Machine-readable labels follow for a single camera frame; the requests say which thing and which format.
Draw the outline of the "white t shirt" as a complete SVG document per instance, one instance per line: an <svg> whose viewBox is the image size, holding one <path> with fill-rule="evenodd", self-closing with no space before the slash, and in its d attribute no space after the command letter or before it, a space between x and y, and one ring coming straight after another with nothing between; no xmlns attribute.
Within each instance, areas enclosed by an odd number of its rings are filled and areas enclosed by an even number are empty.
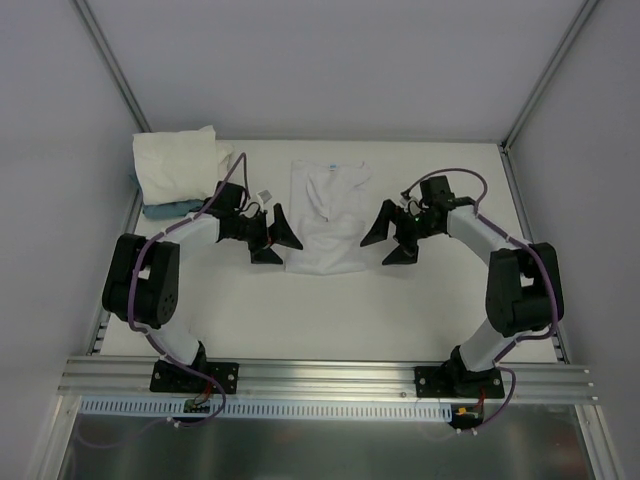
<svg viewBox="0 0 640 480"><path fill-rule="evenodd" d="M228 171L234 147L210 125L133 136L135 176L146 205L202 200Z"/></svg>
<svg viewBox="0 0 640 480"><path fill-rule="evenodd" d="M371 168L358 165L291 164L289 221L301 250L292 250L285 271L341 275L367 269L360 250L366 228L365 199Z"/></svg>

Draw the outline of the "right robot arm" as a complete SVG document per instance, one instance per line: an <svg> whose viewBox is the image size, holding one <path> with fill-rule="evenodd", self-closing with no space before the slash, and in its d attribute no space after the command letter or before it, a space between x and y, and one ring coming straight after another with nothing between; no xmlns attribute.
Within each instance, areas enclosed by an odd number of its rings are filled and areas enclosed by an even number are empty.
<svg viewBox="0 0 640 480"><path fill-rule="evenodd" d="M564 315L558 258L549 243L528 243L480 211L480 199L457 196L449 169L426 174L401 201L385 200L361 241L369 246L393 238L397 246L383 265L412 265L423 239L446 235L474 253L487 267L486 318L438 367L414 370L419 398L499 399L504 395L499 363L518 344L552 337Z"/></svg>

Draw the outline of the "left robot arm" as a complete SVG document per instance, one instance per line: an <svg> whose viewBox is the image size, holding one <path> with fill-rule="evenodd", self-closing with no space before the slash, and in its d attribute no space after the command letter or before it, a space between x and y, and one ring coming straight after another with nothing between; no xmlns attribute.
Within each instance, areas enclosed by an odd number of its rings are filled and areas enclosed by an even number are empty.
<svg viewBox="0 0 640 480"><path fill-rule="evenodd" d="M172 319L178 306L181 262L223 240L246 244L250 262L282 265L274 245L301 250L282 205L273 206L273 221L261 205L248 215L242 201L246 189L220 181L202 209L152 238L121 235L115 245L102 292L102 307L142 334L160 356L174 367L173 379L186 391L207 382L206 350L201 341Z"/></svg>

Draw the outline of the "folded blue t shirt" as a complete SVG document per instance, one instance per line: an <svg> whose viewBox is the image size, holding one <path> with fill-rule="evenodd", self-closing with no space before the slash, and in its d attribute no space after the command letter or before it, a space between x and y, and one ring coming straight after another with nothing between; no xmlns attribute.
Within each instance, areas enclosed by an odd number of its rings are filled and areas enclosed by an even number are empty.
<svg viewBox="0 0 640 480"><path fill-rule="evenodd" d="M142 202L142 213L149 220L170 220L183 217L192 211L198 211L203 205L204 201L201 199L191 199L157 205L149 205Z"/></svg>

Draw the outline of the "folded white t shirt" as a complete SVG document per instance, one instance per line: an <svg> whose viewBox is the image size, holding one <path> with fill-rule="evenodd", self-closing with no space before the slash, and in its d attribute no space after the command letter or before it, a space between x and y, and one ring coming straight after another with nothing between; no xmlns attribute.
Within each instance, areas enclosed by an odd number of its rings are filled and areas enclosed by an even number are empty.
<svg viewBox="0 0 640 480"><path fill-rule="evenodd" d="M133 136L135 176L146 205L202 200L228 171L234 147L210 125Z"/></svg>

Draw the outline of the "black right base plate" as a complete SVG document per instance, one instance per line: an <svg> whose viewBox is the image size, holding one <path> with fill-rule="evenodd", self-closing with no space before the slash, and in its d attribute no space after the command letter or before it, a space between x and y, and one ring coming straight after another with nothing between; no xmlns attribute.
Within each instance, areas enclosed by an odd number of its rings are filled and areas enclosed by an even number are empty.
<svg viewBox="0 0 640 480"><path fill-rule="evenodd" d="M418 398L468 398L487 399L505 397L502 377L496 368L472 372L455 372L447 365L416 366L414 383Z"/></svg>

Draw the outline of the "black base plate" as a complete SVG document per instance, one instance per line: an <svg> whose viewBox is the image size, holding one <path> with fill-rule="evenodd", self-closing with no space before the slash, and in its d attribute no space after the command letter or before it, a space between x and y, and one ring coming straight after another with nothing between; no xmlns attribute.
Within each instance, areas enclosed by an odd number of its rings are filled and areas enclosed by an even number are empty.
<svg viewBox="0 0 640 480"><path fill-rule="evenodd" d="M239 364L233 362L213 362L206 358L196 359L190 365L192 370L207 377L212 377L222 387L225 393L234 395L239 378ZM200 376L187 373L184 369L158 360L154 364L149 390L154 393L203 393L207 387L212 393L218 393L215 385L207 382Z"/></svg>
<svg viewBox="0 0 640 480"><path fill-rule="evenodd" d="M447 365L416 366L414 383L418 398L468 398L487 399L505 397L502 377L496 368L472 372L455 372Z"/></svg>

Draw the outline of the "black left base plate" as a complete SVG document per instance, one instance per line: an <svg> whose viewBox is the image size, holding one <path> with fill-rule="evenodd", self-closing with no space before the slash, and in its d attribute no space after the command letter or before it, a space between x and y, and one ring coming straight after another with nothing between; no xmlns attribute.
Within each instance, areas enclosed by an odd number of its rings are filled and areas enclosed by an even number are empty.
<svg viewBox="0 0 640 480"><path fill-rule="evenodd" d="M213 362L206 358L196 359L190 365L192 370L207 377L212 377L222 387L225 393L234 395L239 378L239 364L233 362ZM149 390L154 393L203 393L207 387L212 393L218 393L215 385L207 382L200 376L187 373L184 369L158 360L154 364Z"/></svg>

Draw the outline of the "left side aluminium rail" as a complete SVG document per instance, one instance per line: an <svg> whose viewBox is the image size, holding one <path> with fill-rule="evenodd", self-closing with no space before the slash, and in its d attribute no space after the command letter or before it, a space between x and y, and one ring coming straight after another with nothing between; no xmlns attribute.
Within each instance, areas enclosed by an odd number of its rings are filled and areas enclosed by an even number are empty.
<svg viewBox="0 0 640 480"><path fill-rule="evenodd" d="M124 217L120 225L117 227L114 238L109 243L113 248L116 239L123 233L133 231L138 223L139 214L142 208L142 195L138 189L135 189L124 211ZM87 345L85 349L86 356L98 355L101 353L104 336L108 329L110 313L107 312L102 305L103 287L99 288L98 303L93 319Z"/></svg>

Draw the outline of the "aluminium front rail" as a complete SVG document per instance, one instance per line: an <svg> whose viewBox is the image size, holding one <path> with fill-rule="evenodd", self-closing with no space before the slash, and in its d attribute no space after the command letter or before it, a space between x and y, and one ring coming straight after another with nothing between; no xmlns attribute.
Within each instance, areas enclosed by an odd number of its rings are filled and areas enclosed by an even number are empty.
<svg viewBox="0 0 640 480"><path fill-rule="evenodd" d="M330 401L415 400L417 383L409 362L238 359L237 398ZM144 395L153 357L76 356L67 360L61 395ZM515 363L513 400L524 404L596 404L599 391L585 366Z"/></svg>

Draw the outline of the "left aluminium frame post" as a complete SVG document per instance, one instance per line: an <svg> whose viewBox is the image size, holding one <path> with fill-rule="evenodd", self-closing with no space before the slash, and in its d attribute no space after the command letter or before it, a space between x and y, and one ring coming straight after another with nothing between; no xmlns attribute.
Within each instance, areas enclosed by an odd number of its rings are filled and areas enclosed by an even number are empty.
<svg viewBox="0 0 640 480"><path fill-rule="evenodd" d="M151 125L136 98L90 2L86 0L71 0L70 5L74 9L90 42L104 64L107 74L136 125L137 130L141 133L150 133L152 131Z"/></svg>

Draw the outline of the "aluminium frame post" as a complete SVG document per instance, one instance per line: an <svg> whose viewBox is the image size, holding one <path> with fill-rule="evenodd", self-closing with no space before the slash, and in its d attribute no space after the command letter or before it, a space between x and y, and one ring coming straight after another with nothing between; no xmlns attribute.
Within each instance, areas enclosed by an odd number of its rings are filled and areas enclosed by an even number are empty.
<svg viewBox="0 0 640 480"><path fill-rule="evenodd" d="M136 98L90 2L86 0L71 0L70 5L74 9L90 42L104 64L107 74L136 125L137 130L141 133L150 133L152 131L151 125Z"/></svg>
<svg viewBox="0 0 640 480"><path fill-rule="evenodd" d="M564 59L569 54L571 48L577 41L587 22L593 16L600 3L600 0L584 0L581 2L577 12L571 19L558 44L554 48L549 60L545 64L541 74L537 78L532 90L527 96L523 106L519 110L508 133L501 141L500 148L503 153L508 154L514 146L519 135L527 125L529 118L533 114L539 102L542 100L543 95L560 69Z"/></svg>

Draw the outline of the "right aluminium frame post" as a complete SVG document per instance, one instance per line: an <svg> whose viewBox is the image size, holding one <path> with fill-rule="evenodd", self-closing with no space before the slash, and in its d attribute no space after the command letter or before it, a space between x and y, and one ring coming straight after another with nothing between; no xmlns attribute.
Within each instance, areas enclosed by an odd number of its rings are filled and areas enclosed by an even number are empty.
<svg viewBox="0 0 640 480"><path fill-rule="evenodd" d="M527 125L529 118L533 114L539 102L542 100L543 95L560 69L564 59L569 54L571 48L577 41L587 22L593 16L600 3L600 0L584 0L581 2L577 12L571 19L558 44L554 48L549 60L545 64L541 74L537 78L532 90L527 96L523 106L519 110L508 133L501 141L500 148L503 153L508 154L514 146L519 135Z"/></svg>

